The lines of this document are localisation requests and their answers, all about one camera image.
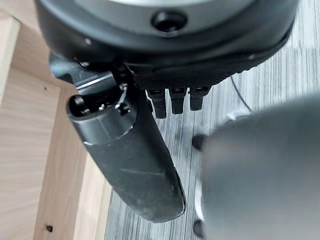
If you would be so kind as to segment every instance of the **blurry black object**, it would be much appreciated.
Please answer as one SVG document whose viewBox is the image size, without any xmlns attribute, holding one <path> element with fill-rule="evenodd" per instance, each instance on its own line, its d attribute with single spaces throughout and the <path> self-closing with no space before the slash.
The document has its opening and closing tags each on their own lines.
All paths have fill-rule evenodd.
<svg viewBox="0 0 320 240">
<path fill-rule="evenodd" d="M 179 177 L 140 91 L 147 90 L 160 119 L 167 116 L 166 89 L 174 114 L 183 112 L 188 88 L 190 109 L 201 110 L 213 85 L 259 65 L 287 42 L 298 1 L 177 0 L 142 6 L 135 0 L 133 6 L 123 0 L 35 0 L 52 52 L 51 71 L 80 94 L 69 102 L 69 117 L 101 171 L 136 213 L 163 222 L 185 209 Z M 131 14 L 138 12 L 139 17 Z M 144 18 L 141 25 L 136 22 Z M 112 117 L 99 120 L 106 112 Z M 125 147 L 120 152 L 118 146 Z M 121 175 L 121 169 L 129 172 Z M 161 196 L 168 199 L 156 201 Z"/>
<path fill-rule="evenodd" d="M 316 240 L 320 224 L 320 95 L 230 122 L 201 162 L 206 240 Z"/>
</svg>

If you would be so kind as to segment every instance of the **wooden panel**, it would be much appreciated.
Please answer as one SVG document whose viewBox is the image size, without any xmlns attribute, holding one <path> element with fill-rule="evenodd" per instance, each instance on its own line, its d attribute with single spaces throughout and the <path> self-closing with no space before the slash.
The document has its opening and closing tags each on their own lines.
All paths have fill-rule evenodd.
<svg viewBox="0 0 320 240">
<path fill-rule="evenodd" d="M 87 151 L 66 115 L 66 102 L 76 93 L 61 88 L 45 167 L 34 240 L 72 240 L 83 183 Z M 53 232 L 45 225 L 53 226 Z"/>
<path fill-rule="evenodd" d="M 74 240 L 104 239 L 111 186 L 88 154 L 79 199 Z"/>
<path fill-rule="evenodd" d="M 112 187 L 109 182 L 104 179 L 102 186 L 102 194 L 100 201 L 99 215 L 95 231 L 95 240 L 104 240 L 106 233 L 106 225 L 108 220 L 108 212 L 111 200 Z"/>
<path fill-rule="evenodd" d="M 49 48 L 40 33 L 21 25 L 12 59 L 12 66 L 56 86 L 62 81 L 52 76 L 49 69 Z"/>
<path fill-rule="evenodd" d="M 0 239 L 32 239 L 60 89 L 12 69 L 0 108 Z"/>
<path fill-rule="evenodd" d="M 34 0 L 0 0 L 0 9 L 4 9 L 29 28 L 40 32 Z"/>
<path fill-rule="evenodd" d="M 0 105 L 14 55 L 20 24 L 12 16 L 0 10 Z"/>
<path fill-rule="evenodd" d="M 104 238 L 111 186 L 66 115 L 67 99 L 75 93 L 71 85 L 61 88 L 34 240 L 94 240 L 96 232 Z"/>
</svg>

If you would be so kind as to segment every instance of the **small black tab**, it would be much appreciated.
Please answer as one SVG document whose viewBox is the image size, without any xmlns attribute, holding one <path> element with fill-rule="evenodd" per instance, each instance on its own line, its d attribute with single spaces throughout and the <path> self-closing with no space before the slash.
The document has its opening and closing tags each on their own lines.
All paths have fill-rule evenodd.
<svg viewBox="0 0 320 240">
<path fill-rule="evenodd" d="M 148 96 L 152 99 L 155 117 L 157 119 L 165 119 L 167 117 L 166 109 L 166 90 L 155 89 L 148 90 Z"/>
<path fill-rule="evenodd" d="M 190 110 L 199 111 L 202 109 L 204 96 L 208 95 L 212 86 L 201 86 L 190 88 Z"/>
<path fill-rule="evenodd" d="M 169 89 L 173 114 L 182 114 L 184 112 L 184 101 L 187 93 L 186 88 Z"/>
</svg>

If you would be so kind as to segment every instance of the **black plastic part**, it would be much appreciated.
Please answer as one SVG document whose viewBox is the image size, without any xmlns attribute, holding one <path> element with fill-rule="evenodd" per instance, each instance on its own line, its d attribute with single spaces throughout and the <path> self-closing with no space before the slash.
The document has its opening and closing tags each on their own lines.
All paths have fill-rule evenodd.
<svg viewBox="0 0 320 240">
<path fill-rule="evenodd" d="M 131 110 L 125 115 L 108 107 L 78 117 L 71 103 L 67 112 L 86 149 L 122 200 L 146 220 L 170 221 L 184 213 L 186 201 L 169 150 L 144 91 L 129 91 L 124 103 Z"/>
<path fill-rule="evenodd" d="M 202 109 L 204 96 L 208 95 L 211 87 L 199 86 L 190 88 L 190 110 L 199 111 Z"/>
<path fill-rule="evenodd" d="M 167 117 L 166 108 L 166 90 L 155 89 L 147 91 L 149 98 L 153 102 L 154 112 L 157 119 L 165 119 Z"/>
<path fill-rule="evenodd" d="M 212 28 L 173 39 L 118 29 L 74 0 L 35 0 L 40 28 L 55 53 L 81 62 L 112 62 L 117 58 L 140 64 L 141 69 L 144 65 L 181 65 L 272 48 L 292 25 L 298 2 L 256 0 Z"/>
<path fill-rule="evenodd" d="M 193 233 L 200 239 L 204 238 L 203 222 L 201 220 L 197 220 L 194 222 Z"/>
<path fill-rule="evenodd" d="M 204 145 L 204 142 L 205 142 L 205 139 L 208 138 L 207 135 L 203 135 L 203 134 L 200 134 L 200 135 L 195 135 L 192 137 L 192 146 L 199 150 L 199 151 L 202 151 L 202 147 Z"/>
<path fill-rule="evenodd" d="M 169 89 L 173 114 L 182 114 L 184 112 L 184 101 L 187 94 L 186 88 Z"/>
</svg>

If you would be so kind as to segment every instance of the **screw hole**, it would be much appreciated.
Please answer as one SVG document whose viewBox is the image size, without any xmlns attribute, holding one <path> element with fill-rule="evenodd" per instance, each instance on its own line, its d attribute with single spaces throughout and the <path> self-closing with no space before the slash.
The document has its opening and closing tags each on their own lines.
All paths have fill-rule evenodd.
<svg viewBox="0 0 320 240">
<path fill-rule="evenodd" d="M 46 225 L 46 226 L 45 226 L 45 229 L 46 229 L 48 232 L 50 232 L 50 233 L 52 233 L 52 232 L 54 231 L 54 227 L 53 227 L 53 226 L 50 226 L 50 225 Z"/>
<path fill-rule="evenodd" d="M 155 29 L 171 37 L 187 24 L 187 17 L 180 12 L 161 11 L 156 13 L 151 23 Z"/>
</svg>

